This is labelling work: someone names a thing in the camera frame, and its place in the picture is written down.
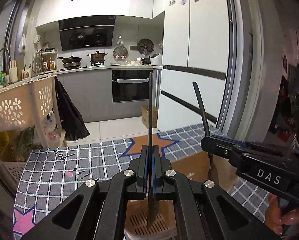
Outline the person's right hand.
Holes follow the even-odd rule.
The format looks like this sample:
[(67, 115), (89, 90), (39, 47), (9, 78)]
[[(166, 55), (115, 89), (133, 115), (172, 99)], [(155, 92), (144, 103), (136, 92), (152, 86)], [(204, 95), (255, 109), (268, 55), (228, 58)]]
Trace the person's right hand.
[(299, 208), (283, 215), (279, 207), (278, 197), (271, 193), (268, 196), (268, 204), (269, 206), (265, 211), (265, 225), (277, 235), (282, 236), (283, 225), (299, 224)]

